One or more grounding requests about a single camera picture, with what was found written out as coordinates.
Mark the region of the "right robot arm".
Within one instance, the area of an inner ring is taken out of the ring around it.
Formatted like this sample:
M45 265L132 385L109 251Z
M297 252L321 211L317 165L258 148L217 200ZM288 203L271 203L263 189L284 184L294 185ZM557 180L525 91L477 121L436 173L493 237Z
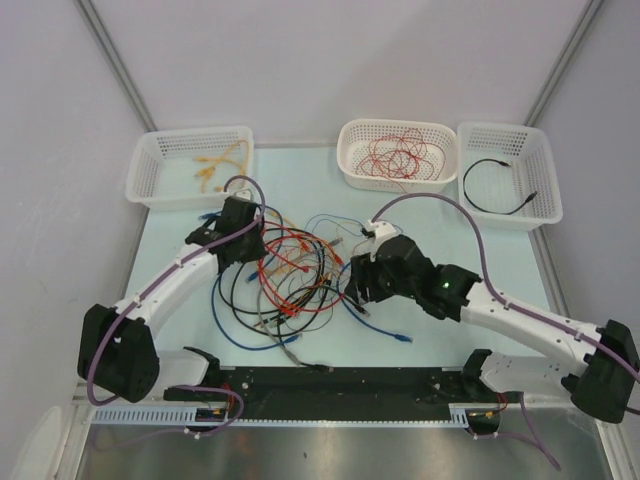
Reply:
M405 235L352 257L345 294L359 305L407 298L435 319L482 327L536 351L534 357L512 358L474 351L461 376L462 391L473 401L494 392L558 396L612 424L630 410L639 354L620 322L585 323L510 301L474 272L433 264Z

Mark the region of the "left white plastic basket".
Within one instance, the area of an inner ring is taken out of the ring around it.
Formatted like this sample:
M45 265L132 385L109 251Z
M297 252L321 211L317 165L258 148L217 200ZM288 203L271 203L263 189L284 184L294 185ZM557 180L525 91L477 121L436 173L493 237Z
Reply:
M248 188L254 139L247 126L164 130L141 136L125 183L128 201L151 210L222 205L223 191Z

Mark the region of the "middle white plastic basket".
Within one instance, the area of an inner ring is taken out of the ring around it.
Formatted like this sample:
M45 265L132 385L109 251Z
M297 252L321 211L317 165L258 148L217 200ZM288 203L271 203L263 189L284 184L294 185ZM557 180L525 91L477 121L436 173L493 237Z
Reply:
M457 178L457 136L437 123L356 119L337 142L337 165L353 188L439 193Z

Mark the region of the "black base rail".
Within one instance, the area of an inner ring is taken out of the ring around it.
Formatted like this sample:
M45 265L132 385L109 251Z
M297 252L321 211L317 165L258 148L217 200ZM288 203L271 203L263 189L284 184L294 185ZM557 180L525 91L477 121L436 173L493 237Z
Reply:
M437 367L214 367L202 385L239 394L241 418L250 421L448 420L453 404L507 402L462 372Z

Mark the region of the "right white plastic basket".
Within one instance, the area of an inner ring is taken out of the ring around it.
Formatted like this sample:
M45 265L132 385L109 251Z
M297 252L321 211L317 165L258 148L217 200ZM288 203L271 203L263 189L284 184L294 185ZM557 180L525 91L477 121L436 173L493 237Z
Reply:
M459 203L478 225L531 231L562 219L554 158L542 130L465 121L457 139Z

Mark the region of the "white plastic basket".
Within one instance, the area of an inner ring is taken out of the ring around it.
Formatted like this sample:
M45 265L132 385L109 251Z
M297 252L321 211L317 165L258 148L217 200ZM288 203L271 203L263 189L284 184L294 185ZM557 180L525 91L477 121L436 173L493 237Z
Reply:
M465 121L457 139L459 203L478 225L531 231L562 219L554 158L542 130Z
M247 126L164 130L141 136L125 183L128 201L151 210L222 205L223 191L248 188L254 139Z
M353 188L439 193L457 178L457 136L437 123L356 119L337 142L337 165Z

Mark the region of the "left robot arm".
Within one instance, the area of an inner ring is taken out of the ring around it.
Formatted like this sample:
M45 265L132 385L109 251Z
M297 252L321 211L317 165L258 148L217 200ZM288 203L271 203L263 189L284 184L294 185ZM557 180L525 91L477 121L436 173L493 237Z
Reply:
M186 387L197 398L221 387L216 358L195 347L160 351L155 338L175 310L202 284L234 263L263 258L258 204L238 196L184 241L177 257L142 289L112 306L96 304L84 315L77 373L92 394L100 387L137 403Z

